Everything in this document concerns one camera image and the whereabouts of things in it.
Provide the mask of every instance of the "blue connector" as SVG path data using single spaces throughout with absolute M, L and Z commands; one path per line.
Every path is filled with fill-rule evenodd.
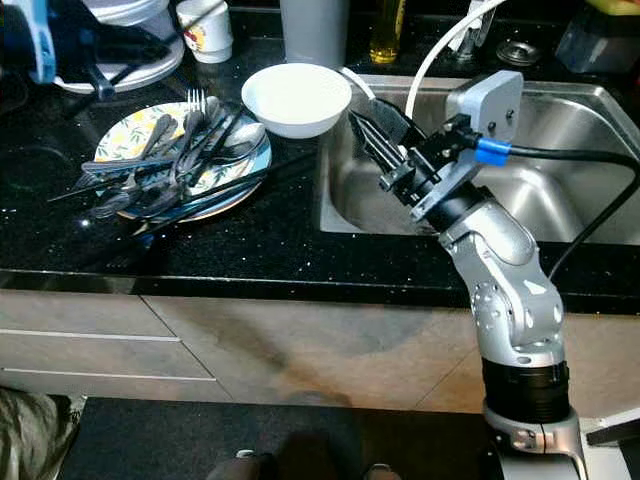
M 482 137 L 476 145 L 476 161 L 504 167 L 511 152 L 511 144 Z

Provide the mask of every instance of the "granite countertop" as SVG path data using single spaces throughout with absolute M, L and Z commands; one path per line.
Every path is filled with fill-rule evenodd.
M 239 10 L 232 18 L 236 42 L 228 62 L 204 66 L 186 53 L 183 65 L 168 79 L 94 105 L 73 120 L 64 120 L 62 112 L 76 96 L 54 86 L 33 87 L 25 106 L 0 117 L 0 287 L 467 306 L 466 289 L 435 238 L 319 231 L 313 220 L 316 139 L 290 141 L 270 135 L 274 162 L 306 157 L 268 179 L 235 208 L 167 232 L 140 264 L 123 270 L 78 268 L 81 258 L 121 237 L 130 222 L 114 218 L 80 228 L 78 219 L 94 200 L 91 195 L 56 205 L 44 199 L 73 184 L 80 163 L 93 157 L 102 135 L 140 108 L 181 100 L 187 85 L 200 83 L 210 94 L 238 99 L 248 76 L 283 60 L 274 13 Z M 361 73 L 411 75 L 452 21 L 410 20 L 404 53 L 384 68 L 368 61 L 367 28 L 354 21 L 348 65 Z M 462 65 L 445 56 L 430 74 L 464 78 L 492 72 L 504 68 L 493 54 L 501 39 L 533 38 L 544 46 L 561 34 L 562 28 L 553 24 L 498 21 L 475 61 Z M 576 77 L 550 54 L 526 70 L 525 78 L 603 84 L 629 113 L 635 112 L 628 81 Z M 543 268 L 549 268 L 562 248 L 541 245 Z M 640 312 L 635 282 L 639 255 L 640 247 L 581 246 L 557 277 L 567 309 Z

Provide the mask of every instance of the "stainless steel sink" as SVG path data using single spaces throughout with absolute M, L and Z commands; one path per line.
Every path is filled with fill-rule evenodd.
M 376 95 L 404 107 L 411 79 L 366 76 Z M 445 120 L 448 92 L 459 79 L 426 79 L 415 120 L 431 132 Z M 368 114 L 367 99 L 354 91 L 351 108 Z M 517 145 L 607 150 L 640 157 L 640 132 L 611 95 L 583 84 L 525 82 Z M 327 232 L 429 235 L 409 211 L 378 187 L 380 171 L 357 148 L 346 115 L 322 141 L 316 220 Z M 569 242 L 631 179 L 624 167 L 512 157 L 505 168 L 485 167 L 475 178 L 539 241 Z M 634 195 L 590 242 L 640 245 L 640 194 Z

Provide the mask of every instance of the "glass bottle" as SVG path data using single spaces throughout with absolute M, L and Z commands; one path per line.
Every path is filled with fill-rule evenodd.
M 406 0 L 377 0 L 369 56 L 374 63 L 391 63 L 398 55 Z

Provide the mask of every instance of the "floral plate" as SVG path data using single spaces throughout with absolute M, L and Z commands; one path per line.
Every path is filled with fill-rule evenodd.
M 98 143 L 98 147 L 96 148 L 94 160 L 96 162 L 109 162 L 112 160 L 135 158 L 140 154 L 147 143 L 156 121 L 165 113 L 168 113 L 178 121 L 178 128 L 174 133 L 174 137 L 182 135 L 184 133 L 184 129 L 182 127 L 183 120 L 188 111 L 189 107 L 186 102 L 176 102 L 155 105 L 132 113 L 111 127 L 105 136 L 102 137 L 100 143 Z M 241 126 L 254 121 L 255 120 L 248 115 L 243 115 L 236 123 L 235 128 L 240 128 Z M 230 165 L 212 165 L 206 172 L 204 172 L 202 177 L 198 180 L 197 185 L 189 189 L 189 192 L 194 195 L 204 192 L 217 185 L 223 185 L 230 182 L 242 175 L 266 168 L 270 163 L 271 145 L 269 144 L 269 139 L 265 137 L 264 141 L 258 146 L 255 154 L 250 155 L 246 160 Z M 246 190 L 239 192 L 233 197 L 222 200 L 220 203 L 217 203 L 212 207 L 198 212 L 194 216 L 182 221 L 190 222 L 224 212 L 251 195 L 258 186 L 259 184 L 247 187 Z M 215 193 L 214 195 L 220 195 L 223 193 L 224 191 Z M 211 197 L 204 197 L 196 200 L 195 202 L 173 208 L 166 214 L 154 218 L 154 220 L 158 222 L 167 220 L 182 212 L 184 208 L 207 201 L 210 198 Z M 124 217 L 133 219 L 139 216 L 139 208 L 132 206 L 118 213 Z

